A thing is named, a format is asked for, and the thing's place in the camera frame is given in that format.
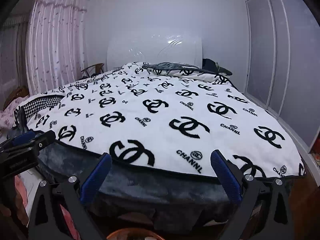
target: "white headboard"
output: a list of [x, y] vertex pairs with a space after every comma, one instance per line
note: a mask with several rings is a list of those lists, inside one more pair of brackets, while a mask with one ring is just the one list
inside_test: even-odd
[[108, 70], [129, 62], [186, 63], [202, 68], [201, 38], [159, 28], [115, 35], [108, 46]]

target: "curtain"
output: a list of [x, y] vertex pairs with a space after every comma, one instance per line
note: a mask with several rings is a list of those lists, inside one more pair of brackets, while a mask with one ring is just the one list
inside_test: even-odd
[[0, 109], [18, 86], [27, 86], [25, 48], [29, 13], [10, 15], [0, 29]]
[[31, 95], [81, 78], [86, 0], [36, 0], [27, 35], [27, 77]]

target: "blanket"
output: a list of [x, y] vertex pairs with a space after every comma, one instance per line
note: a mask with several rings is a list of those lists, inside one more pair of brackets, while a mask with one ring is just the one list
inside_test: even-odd
[[219, 149], [263, 179], [305, 172], [276, 119], [225, 76], [190, 65], [129, 63], [32, 96], [16, 117], [30, 130], [55, 131], [63, 145], [137, 168], [216, 177], [210, 155]]

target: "silver bolt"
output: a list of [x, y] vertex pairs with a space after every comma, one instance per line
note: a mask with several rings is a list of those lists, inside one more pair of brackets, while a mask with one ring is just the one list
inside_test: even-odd
[[244, 177], [247, 181], [253, 181], [253, 176], [251, 174], [246, 174]]
[[281, 186], [281, 185], [282, 185], [282, 180], [276, 179], [276, 184], [278, 184], [279, 186]]
[[47, 182], [45, 180], [41, 180], [39, 185], [40, 187], [44, 187], [45, 185], [47, 185]]
[[76, 176], [71, 176], [71, 177], [68, 179], [68, 181], [69, 181], [70, 183], [74, 183], [76, 180], [77, 180], [77, 177], [76, 177]]

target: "pink cloth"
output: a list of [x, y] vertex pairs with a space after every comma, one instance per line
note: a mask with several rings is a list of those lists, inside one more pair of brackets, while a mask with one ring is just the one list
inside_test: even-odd
[[2, 130], [9, 130], [12, 128], [15, 118], [14, 110], [16, 107], [26, 100], [29, 96], [24, 98], [17, 98], [13, 100], [4, 111], [0, 111], [0, 135]]

